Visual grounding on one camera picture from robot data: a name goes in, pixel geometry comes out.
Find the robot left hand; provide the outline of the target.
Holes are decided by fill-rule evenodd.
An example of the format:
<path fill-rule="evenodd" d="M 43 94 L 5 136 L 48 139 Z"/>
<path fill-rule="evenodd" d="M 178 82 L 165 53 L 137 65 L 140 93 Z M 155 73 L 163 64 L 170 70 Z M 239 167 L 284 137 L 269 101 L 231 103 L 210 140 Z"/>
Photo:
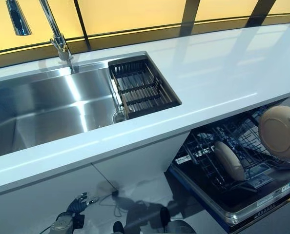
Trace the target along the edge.
<path fill-rule="evenodd" d="M 99 201 L 98 196 L 88 197 L 88 192 L 78 195 L 67 207 L 66 212 L 70 214 L 80 214 L 88 206 Z"/>

